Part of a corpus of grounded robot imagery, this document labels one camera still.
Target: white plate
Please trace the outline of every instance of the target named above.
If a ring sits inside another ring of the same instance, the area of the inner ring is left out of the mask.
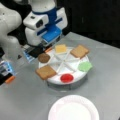
[[[99,120],[99,114],[88,99],[69,95],[59,99],[52,106],[48,120]]]
[[[87,74],[87,72],[79,71],[78,65],[82,62],[89,61],[88,57],[85,56],[82,59],[75,58],[70,54],[70,51],[72,49],[72,47],[67,47],[67,52],[61,54],[56,54],[55,49],[52,49],[47,53],[48,55],[50,55],[51,59],[46,64],[50,65],[57,72],[57,75],[48,78],[48,81],[50,83],[57,85],[72,84],[81,80]],[[46,64],[39,62],[39,68],[43,67]],[[66,73],[72,74],[72,76],[74,77],[72,82],[63,83],[60,80],[61,75]]]

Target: blue object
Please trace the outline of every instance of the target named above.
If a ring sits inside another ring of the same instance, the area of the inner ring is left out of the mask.
[[[47,42],[51,42],[56,37],[60,36],[62,31],[55,25],[49,26],[49,29],[46,34],[42,36],[42,38]]]
[[[49,24],[54,24],[55,20],[57,19],[56,11],[57,11],[57,9],[53,8],[52,10],[47,11],[47,12],[34,12],[34,11],[32,11],[32,12],[35,15],[45,15],[45,14],[47,14],[48,18],[49,18]]]
[[[62,20],[63,20],[62,18],[58,19],[57,21],[55,21],[55,24],[61,22]],[[37,33],[37,36],[39,36],[40,34],[44,33],[45,31],[47,31],[47,28],[44,28],[44,29],[40,30],[40,31]]]

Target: food item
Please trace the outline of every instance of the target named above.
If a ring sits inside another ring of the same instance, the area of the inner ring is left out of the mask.
[[[70,51],[70,54],[72,54],[76,58],[83,58],[88,53],[89,53],[89,50],[82,45],[78,45],[76,48],[73,48]]]
[[[82,72],[88,72],[91,68],[92,64],[90,62],[82,62],[78,66],[78,69]]]
[[[42,53],[38,56],[38,60],[41,62],[41,63],[47,63],[49,60],[50,60],[50,56],[46,53]]]
[[[53,70],[49,65],[45,65],[37,69],[36,73],[43,80],[47,80],[48,78],[53,77],[57,74],[55,70]]]
[[[73,75],[71,74],[63,74],[60,78],[60,80],[63,82],[63,83],[69,83],[69,82],[72,82],[74,80],[74,77]]]
[[[55,46],[55,51],[56,53],[64,53],[67,51],[67,47],[65,44],[62,44],[62,45],[56,45]]]

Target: table surface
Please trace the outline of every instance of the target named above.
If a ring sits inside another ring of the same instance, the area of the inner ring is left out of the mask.
[[[34,60],[19,71],[10,84],[0,86],[0,120],[48,120],[51,106],[66,95],[80,95],[97,107],[101,120],[120,117],[120,49],[70,32],[58,44],[75,47],[83,44],[90,49],[88,57],[93,69],[88,80],[78,89],[59,92],[48,88],[35,74]]]

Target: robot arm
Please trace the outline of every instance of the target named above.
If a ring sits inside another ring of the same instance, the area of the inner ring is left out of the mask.
[[[5,53],[5,58],[14,63],[15,70],[27,60],[18,39],[9,36],[8,33],[15,30],[21,23],[22,19],[18,12],[8,9],[0,3],[0,45]]]
[[[24,3],[27,0],[14,0]],[[28,0],[32,7],[30,14],[24,19],[25,34],[29,44],[44,47],[55,43],[67,26],[65,9],[56,9],[54,0]]]

